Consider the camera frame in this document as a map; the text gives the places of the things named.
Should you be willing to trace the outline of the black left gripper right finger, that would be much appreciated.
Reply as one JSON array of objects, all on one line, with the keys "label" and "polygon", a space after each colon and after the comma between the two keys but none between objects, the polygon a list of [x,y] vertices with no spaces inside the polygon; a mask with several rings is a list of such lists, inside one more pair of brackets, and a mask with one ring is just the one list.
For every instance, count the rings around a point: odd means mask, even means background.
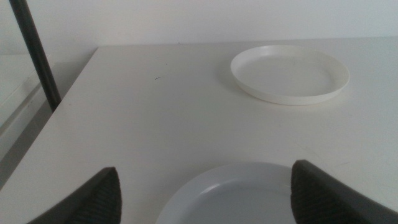
[{"label": "black left gripper right finger", "polygon": [[290,204],[297,223],[397,223],[397,212],[306,160],[292,166]]}]

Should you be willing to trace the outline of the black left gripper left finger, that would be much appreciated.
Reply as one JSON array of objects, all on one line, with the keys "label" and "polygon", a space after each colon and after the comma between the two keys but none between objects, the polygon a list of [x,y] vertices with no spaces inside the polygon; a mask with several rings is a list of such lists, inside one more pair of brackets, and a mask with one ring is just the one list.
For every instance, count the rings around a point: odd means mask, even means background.
[{"label": "black left gripper left finger", "polygon": [[119,224],[122,195],[115,167],[105,167],[30,224]]}]

